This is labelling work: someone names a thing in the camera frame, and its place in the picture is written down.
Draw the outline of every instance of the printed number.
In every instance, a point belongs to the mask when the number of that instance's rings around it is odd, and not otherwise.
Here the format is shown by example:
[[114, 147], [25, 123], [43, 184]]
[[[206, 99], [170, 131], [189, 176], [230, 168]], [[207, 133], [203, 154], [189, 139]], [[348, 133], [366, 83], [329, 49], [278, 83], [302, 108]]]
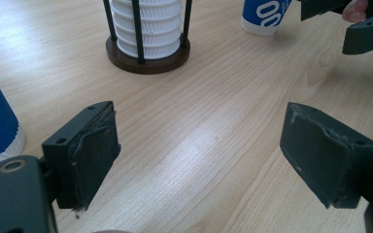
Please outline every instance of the printed number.
[[263, 18], [261, 26], [275, 26], [281, 19], [281, 14], [277, 13], [280, 9], [280, 3], [277, 1], [267, 2], [256, 8], [256, 14]]

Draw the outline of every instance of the wood grain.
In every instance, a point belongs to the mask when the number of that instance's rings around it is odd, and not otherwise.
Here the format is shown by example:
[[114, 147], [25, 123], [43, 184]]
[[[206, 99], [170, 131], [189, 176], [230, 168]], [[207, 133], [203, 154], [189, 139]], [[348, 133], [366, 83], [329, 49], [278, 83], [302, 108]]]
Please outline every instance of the wood grain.
[[88, 105], [118, 111], [122, 152], [87, 212], [54, 204], [60, 232], [364, 232], [365, 201], [326, 210], [279, 140], [288, 101], [373, 139], [373, 51], [343, 55], [349, 24], [333, 13], [301, 22], [298, 2], [274, 37], [256, 37], [242, 7], [194, 1], [189, 60], [145, 76], [109, 61], [102, 2], [0, 0], [0, 87], [24, 154], [42, 156]]

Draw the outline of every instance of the human hand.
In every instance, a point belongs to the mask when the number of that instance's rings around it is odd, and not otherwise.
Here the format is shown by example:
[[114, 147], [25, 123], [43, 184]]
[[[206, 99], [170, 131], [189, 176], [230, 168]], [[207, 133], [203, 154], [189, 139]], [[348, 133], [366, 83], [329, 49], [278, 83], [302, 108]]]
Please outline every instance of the human hand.
[[366, 19], [368, 0], [353, 0], [342, 13], [342, 18], [348, 22], [360, 22]]

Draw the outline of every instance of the stack of white cups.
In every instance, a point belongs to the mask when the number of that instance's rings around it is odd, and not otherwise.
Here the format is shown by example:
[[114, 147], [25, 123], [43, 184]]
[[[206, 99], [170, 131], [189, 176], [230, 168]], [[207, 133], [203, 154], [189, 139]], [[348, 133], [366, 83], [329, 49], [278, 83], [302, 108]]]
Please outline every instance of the stack of white cups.
[[[112, 0], [118, 47], [138, 57], [131, 0]], [[172, 55], [180, 47], [181, 0], [139, 0], [142, 40], [146, 59]]]

